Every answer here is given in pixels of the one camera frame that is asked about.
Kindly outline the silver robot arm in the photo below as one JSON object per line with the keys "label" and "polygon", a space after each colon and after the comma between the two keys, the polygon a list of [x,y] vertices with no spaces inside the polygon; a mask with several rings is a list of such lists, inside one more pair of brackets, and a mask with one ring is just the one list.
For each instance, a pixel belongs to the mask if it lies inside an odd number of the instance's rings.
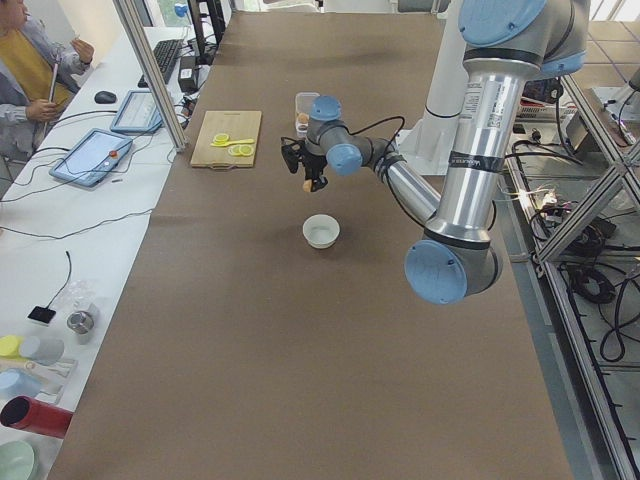
{"label": "silver robot arm", "polygon": [[468,75],[444,186],[434,189],[390,140],[351,133],[341,106],[318,97],[304,139],[281,148],[309,189],[325,187],[326,167],[350,175],[373,170],[423,228],[404,270],[414,292],[453,304],[491,287],[502,263],[487,222],[525,85],[579,70],[586,55],[586,1],[464,1],[457,28]]}

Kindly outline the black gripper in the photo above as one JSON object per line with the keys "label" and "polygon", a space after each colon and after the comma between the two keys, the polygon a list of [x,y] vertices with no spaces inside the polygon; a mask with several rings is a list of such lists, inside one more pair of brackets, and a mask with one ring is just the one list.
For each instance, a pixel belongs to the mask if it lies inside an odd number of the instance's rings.
{"label": "black gripper", "polygon": [[312,183],[311,191],[317,192],[328,185],[328,179],[324,176],[326,158],[324,156],[307,153],[302,161],[305,169],[304,183]]}

